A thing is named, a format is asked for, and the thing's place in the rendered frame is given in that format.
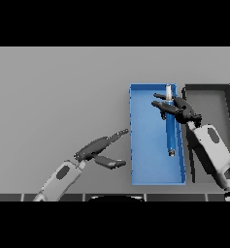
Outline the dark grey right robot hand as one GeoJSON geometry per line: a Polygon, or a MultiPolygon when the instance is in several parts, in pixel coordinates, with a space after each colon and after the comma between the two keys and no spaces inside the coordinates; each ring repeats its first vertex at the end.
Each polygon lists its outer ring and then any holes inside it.
{"type": "Polygon", "coordinates": [[[154,93],[155,98],[161,99],[161,102],[152,101],[151,104],[160,110],[161,118],[166,119],[166,114],[173,115],[180,124],[193,122],[196,128],[201,126],[202,115],[194,111],[190,103],[181,97],[173,97],[169,105],[166,103],[166,96],[154,93]]]}

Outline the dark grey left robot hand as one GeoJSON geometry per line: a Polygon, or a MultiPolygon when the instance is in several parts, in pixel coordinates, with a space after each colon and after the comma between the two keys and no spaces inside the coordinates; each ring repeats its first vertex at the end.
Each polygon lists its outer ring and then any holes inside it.
{"type": "Polygon", "coordinates": [[[105,156],[100,156],[100,153],[103,152],[109,145],[117,141],[123,135],[129,132],[128,129],[119,131],[110,137],[102,137],[95,139],[81,150],[79,150],[74,158],[80,163],[82,161],[94,160],[97,165],[103,166],[107,169],[119,168],[126,165],[125,161],[122,160],[112,160],[105,156]]]}

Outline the blue pipe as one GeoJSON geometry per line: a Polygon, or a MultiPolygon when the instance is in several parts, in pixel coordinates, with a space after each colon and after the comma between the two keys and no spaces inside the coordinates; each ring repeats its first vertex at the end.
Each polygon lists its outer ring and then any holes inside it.
{"type": "MultiPolygon", "coordinates": [[[[173,105],[173,97],[171,85],[166,85],[166,101],[167,105],[173,105]]],[[[167,133],[167,150],[170,157],[175,156],[176,139],[175,139],[175,116],[170,113],[166,113],[166,133],[167,133]]]]}

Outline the dark grey bin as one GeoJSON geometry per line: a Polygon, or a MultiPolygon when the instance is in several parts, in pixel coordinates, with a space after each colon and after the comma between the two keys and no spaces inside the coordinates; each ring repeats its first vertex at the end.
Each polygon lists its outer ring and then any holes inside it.
{"type": "Polygon", "coordinates": [[[230,84],[186,84],[182,97],[213,124],[230,152],[230,84]]]}

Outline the blue bin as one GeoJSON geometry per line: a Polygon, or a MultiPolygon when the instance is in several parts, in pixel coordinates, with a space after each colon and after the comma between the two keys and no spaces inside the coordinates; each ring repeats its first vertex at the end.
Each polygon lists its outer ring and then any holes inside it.
{"type": "Polygon", "coordinates": [[[164,94],[165,83],[131,83],[130,148],[132,184],[135,186],[184,185],[185,164],[181,125],[175,122],[175,155],[167,149],[166,121],[151,102],[164,94]]]}

